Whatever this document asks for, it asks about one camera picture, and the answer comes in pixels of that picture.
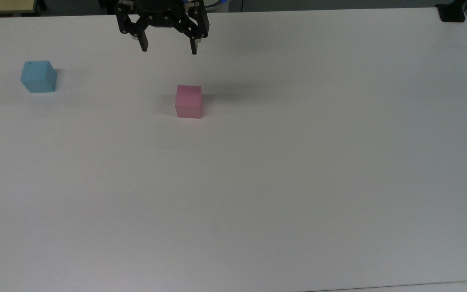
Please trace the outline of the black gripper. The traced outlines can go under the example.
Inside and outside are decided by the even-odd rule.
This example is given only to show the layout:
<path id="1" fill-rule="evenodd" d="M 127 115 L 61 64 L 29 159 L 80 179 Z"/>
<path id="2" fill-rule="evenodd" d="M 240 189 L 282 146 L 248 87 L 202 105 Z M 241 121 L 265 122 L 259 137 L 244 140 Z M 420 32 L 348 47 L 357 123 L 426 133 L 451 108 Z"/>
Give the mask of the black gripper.
<path id="1" fill-rule="evenodd" d="M 148 49 L 145 30 L 149 26 L 182 30 L 190 40 L 193 55 L 209 35 L 209 17 L 200 0 L 134 0 L 133 5 L 116 5 L 115 14 L 120 33 L 136 39 L 143 52 Z M 139 15 L 139 19 L 132 22 L 130 14 Z"/>

